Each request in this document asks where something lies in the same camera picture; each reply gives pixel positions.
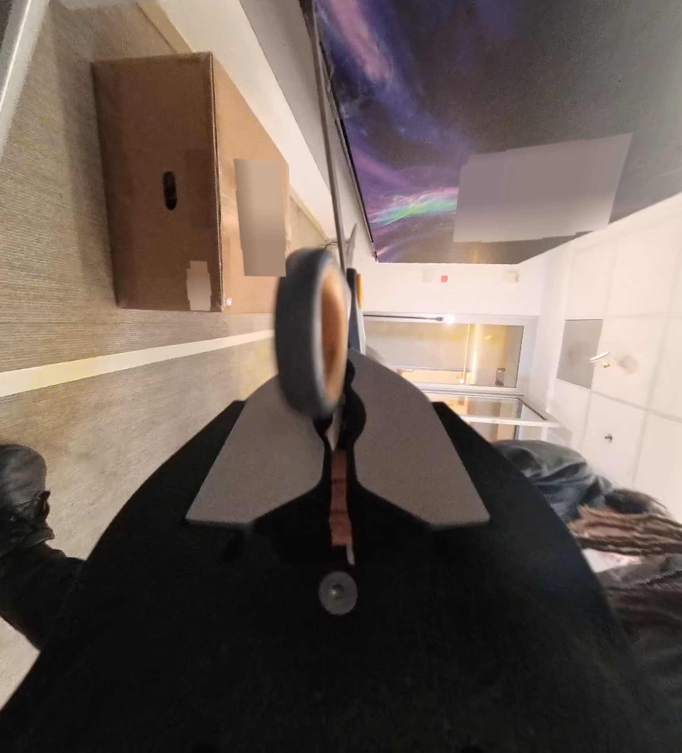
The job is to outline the person's black shoe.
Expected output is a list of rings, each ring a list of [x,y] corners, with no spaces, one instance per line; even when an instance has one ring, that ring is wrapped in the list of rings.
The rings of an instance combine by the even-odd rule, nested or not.
[[[43,456],[23,445],[0,445],[0,570],[6,558],[54,538]]]

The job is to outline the white floor tape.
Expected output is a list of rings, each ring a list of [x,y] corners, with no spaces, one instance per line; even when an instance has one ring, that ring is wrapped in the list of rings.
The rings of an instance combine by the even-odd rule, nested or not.
[[[0,372],[0,399],[272,339],[270,329]]]

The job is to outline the glass door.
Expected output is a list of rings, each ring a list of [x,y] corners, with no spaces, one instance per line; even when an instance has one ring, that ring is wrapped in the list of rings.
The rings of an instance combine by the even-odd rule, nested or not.
[[[455,315],[365,315],[370,355],[487,440],[546,439],[562,427],[528,395],[534,326]]]

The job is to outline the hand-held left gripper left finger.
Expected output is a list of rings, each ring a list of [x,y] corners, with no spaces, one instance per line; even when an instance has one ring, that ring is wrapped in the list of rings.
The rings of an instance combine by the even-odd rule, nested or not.
[[[324,462],[314,422],[289,407],[275,376],[245,401],[186,522],[250,526],[316,488]]]

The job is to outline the grey ceiling panel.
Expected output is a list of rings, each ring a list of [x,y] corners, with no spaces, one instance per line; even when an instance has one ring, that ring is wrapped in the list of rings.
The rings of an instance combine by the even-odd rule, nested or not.
[[[572,318],[564,322],[558,380],[591,389],[602,327],[603,320],[599,318]]]

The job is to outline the person's black trouser leg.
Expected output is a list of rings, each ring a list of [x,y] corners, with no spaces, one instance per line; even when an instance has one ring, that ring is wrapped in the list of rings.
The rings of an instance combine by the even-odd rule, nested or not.
[[[83,565],[45,542],[6,554],[0,559],[0,618],[42,651]]]

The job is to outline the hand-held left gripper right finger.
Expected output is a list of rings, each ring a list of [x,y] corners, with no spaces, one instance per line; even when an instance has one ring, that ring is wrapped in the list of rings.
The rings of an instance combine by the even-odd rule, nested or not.
[[[434,528],[489,522],[433,403],[366,355],[350,352],[349,361],[351,389],[365,411],[354,448],[360,485]]]

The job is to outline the brown cardboard box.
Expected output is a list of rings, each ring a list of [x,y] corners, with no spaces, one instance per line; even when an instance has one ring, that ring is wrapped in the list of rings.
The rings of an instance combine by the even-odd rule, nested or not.
[[[288,165],[210,52],[92,65],[118,306],[271,314],[285,266],[242,250],[238,165],[266,164],[288,221]]]

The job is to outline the ceiling light fixture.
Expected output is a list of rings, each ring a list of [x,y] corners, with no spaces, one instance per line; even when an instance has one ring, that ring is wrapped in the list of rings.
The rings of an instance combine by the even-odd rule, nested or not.
[[[617,369],[624,373],[636,373],[640,369],[639,360],[632,353],[606,351],[589,359],[599,371]]]

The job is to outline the person's braided hair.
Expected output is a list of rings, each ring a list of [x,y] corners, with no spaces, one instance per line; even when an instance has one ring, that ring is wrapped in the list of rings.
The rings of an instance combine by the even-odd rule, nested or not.
[[[682,523],[663,514],[582,507],[568,524],[580,549],[634,560],[599,575],[608,602],[638,639],[682,638]]]

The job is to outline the grey orange scissors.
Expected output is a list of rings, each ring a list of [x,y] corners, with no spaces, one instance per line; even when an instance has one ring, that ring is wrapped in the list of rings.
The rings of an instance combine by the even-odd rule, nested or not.
[[[330,542],[355,565],[348,512],[352,432],[346,409],[348,284],[322,248],[295,251],[280,280],[274,317],[281,391],[289,407],[320,425],[330,451]]]

